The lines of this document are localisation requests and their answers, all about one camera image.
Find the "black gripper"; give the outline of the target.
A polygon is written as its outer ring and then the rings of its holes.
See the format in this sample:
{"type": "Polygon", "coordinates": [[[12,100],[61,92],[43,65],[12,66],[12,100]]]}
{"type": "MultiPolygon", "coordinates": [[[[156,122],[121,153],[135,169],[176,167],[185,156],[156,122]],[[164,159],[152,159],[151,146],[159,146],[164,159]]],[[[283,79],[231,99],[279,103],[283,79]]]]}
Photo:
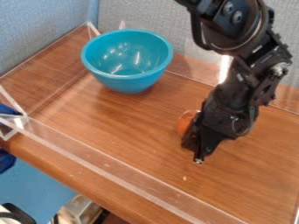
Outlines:
{"type": "Polygon", "coordinates": [[[193,162],[204,163],[204,158],[213,153],[220,142],[243,137],[253,128],[259,109],[248,105],[229,108],[216,97],[208,97],[181,136],[181,147],[195,152],[193,162]]]}

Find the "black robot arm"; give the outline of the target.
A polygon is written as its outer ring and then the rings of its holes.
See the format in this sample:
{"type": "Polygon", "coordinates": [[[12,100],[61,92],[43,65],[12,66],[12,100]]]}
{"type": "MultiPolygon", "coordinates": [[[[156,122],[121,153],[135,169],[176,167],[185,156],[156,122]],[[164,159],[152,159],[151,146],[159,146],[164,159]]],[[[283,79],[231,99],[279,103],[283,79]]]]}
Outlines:
{"type": "Polygon", "coordinates": [[[191,13],[195,44],[232,57],[225,80],[209,92],[187,126],[181,147],[201,164],[224,140],[245,136],[259,108],[276,98],[292,54],[273,32],[275,12],[263,0],[175,0],[191,13]]]}

